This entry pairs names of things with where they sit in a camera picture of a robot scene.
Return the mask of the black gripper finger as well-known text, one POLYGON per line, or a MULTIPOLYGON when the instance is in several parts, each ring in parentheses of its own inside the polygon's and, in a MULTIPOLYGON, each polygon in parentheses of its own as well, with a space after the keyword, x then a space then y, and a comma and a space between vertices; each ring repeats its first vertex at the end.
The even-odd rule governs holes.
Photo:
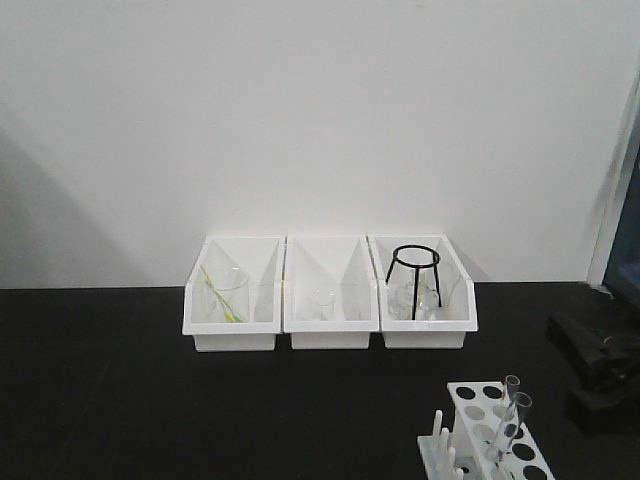
POLYGON ((565 314, 551 315, 547 338, 559 346, 585 385, 623 385, 639 377, 639 336, 583 326, 565 314))
POLYGON ((639 391, 569 391, 565 412, 583 433, 638 433, 639 391))

